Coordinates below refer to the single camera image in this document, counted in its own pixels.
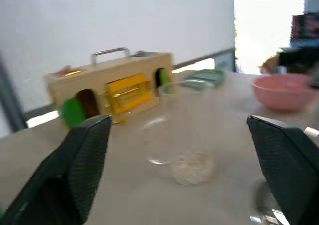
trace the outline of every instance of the green object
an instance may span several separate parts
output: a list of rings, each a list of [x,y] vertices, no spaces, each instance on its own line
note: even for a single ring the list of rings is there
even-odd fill
[[[71,129],[85,120],[85,113],[77,98],[68,99],[61,108],[62,118],[66,126]]]
[[[166,69],[159,70],[159,79],[160,79],[161,85],[168,84],[171,82],[170,77],[169,77],[169,73]]]
[[[195,71],[191,75],[187,76],[184,80],[202,80],[212,83],[215,87],[224,82],[225,72],[219,69],[203,69],[200,71]],[[185,83],[188,87],[198,87],[196,83]]]

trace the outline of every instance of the metal handle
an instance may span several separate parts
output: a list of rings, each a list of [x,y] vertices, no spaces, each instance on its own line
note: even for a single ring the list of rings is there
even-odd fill
[[[133,87],[128,88],[127,90],[123,92],[117,92],[112,97],[115,99],[120,106],[123,106],[127,101],[132,101],[133,99],[137,97],[141,97],[143,95],[143,92],[147,92],[150,90],[150,82],[145,81],[143,83],[136,84]],[[130,96],[131,93],[139,91],[138,94]]]
[[[99,51],[99,52],[95,52],[94,54],[92,54],[92,64],[96,65],[96,57],[102,54],[110,54],[113,52],[118,52],[118,51],[124,51],[125,53],[125,57],[130,57],[130,51],[127,48],[117,48],[117,49],[109,49],[109,50],[104,50],[104,51]]]

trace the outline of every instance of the wooden box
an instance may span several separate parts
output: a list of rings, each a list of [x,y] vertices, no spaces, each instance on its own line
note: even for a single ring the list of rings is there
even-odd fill
[[[126,57],[96,63],[96,56],[121,50]],[[119,48],[94,53],[92,64],[49,74],[45,81],[65,122],[76,116],[73,113],[77,108],[66,110],[67,101],[74,98],[83,109],[84,119],[111,114],[114,122],[120,122],[126,120],[128,112],[136,114],[157,106],[157,88],[173,80],[172,70],[170,53],[140,52],[130,56],[125,48]],[[166,79],[161,81],[159,73],[164,73]]]

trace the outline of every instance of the white powder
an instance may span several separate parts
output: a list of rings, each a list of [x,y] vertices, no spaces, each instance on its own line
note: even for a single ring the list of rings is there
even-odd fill
[[[197,185],[209,180],[215,169],[213,160],[202,152],[186,153],[172,162],[172,175],[179,183]]]

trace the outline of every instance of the pink bowl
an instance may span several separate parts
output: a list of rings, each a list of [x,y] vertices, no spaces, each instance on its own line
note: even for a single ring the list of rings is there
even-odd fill
[[[315,98],[316,91],[307,86],[311,81],[303,74],[261,76],[252,82],[259,102],[274,110],[303,110]]]

